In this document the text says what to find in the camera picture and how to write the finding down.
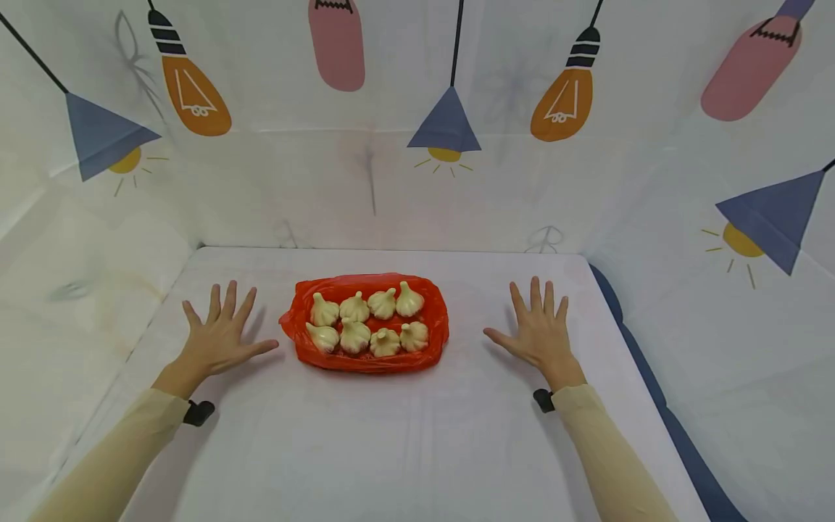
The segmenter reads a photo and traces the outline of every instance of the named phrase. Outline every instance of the blue fabric edge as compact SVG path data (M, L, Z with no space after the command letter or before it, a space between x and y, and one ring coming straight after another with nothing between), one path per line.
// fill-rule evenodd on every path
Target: blue fabric edge
M655 407L658 408L658 414L661 416L661 420L664 421L667 432L670 434L670 438L676 446L676 450L681 457L681 462L684 464L687 474L690 475L690 480L696 487L696 493L699 495L701 503L705 506L708 518L712 522L747 522L745 517L742 516L736 506L731 502L731 499L725 494L719 482L716 481L716 477L708 469L705 460L699 454L699 450L696 449L696 446L691 441L690 436L687 435L684 427L681 426L678 418L667 407L667 401L664 393L661 391L658 380L655 378L655 374L652 372L649 363L640 350L635 336L632 335L632 332L623 323L623 308L620 306L620 300L615 293L615 289L609 284L609 280L606 279L603 272L598 270L594 265L589 264L589 267L595 276L597 286L603 292L603 297L606 300L606 304L609 305L612 316L618 323L624 342L626 342L626 346L629 348L630 354L635 360L635 365L638 367L638 371L644 379L646 388L650 391L652 401L655 403Z

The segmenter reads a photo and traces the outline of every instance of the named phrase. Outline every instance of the black wrist strap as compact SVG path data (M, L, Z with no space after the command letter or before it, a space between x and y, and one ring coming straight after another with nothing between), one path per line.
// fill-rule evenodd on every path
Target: black wrist strap
M551 413L556 409L554 408L554 403L551 401L551 397L553 396L554 392L549 392L542 388L534 392L534 401L539 405L542 413Z
M185 412L183 417L183 424L191 424L198 428L202 426L206 420L215 412L215 405L209 401L203 401L198 404L194 401L189 401L189 411Z

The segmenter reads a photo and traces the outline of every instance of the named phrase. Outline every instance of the yellow bulb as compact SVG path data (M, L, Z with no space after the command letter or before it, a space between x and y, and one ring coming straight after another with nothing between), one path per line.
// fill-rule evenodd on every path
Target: yellow bulb
M139 147L137 147L131 150L124 158L112 164L110 166L110 170L116 174L128 174L134 171L136 166L139 165L139 160L141 159L142 151L139 150Z
M232 128L232 117L215 86L185 53L180 35L162 13L151 7L148 24L162 54L165 85L183 125L201 136L220 136Z
M438 161L446 161L447 163L455 163L461 159L461 153L457 150L438 149L436 147L428 148L429 155Z
M583 128L594 95L591 69L567 68L539 101L530 132L543 141L570 138Z
M731 223L722 232L722 239L737 254L744 257L759 257L765 254L751 238L742 233Z

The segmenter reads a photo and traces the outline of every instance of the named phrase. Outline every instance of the blue lampshade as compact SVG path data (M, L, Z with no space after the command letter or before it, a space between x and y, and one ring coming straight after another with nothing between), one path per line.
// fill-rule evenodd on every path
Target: blue lampshade
M142 144L161 137L75 94L66 96L69 127L83 181L109 169Z
M790 276L826 170L747 192L716 208Z
M409 147L427 147L467 152L481 150L454 87L447 89L417 130Z

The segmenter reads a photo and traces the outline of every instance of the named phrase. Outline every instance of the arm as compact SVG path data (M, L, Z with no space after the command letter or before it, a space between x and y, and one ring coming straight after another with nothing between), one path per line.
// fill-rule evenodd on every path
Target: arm
M577 448L603 522L675 522L664 495L594 388L562 388L552 400Z
M554 314L554 284L539 294L539 278L530 282L531 308L510 284L519 332L516 337L492 328L485 335L514 356L534 365L554 392L552 401L583 463L591 494L603 522L676 522L655 481L603 408L583 369L571 353L568 297Z
M211 292L205 324L183 302L191 332L182 353L159 374L102 441L53 489L30 522L114 522L122 516L145 471L174 437L189 409L188 398L209 376L278 347L269 340L241 346L240 335L255 304L250 290L235 314L237 285L224 306L220 286Z

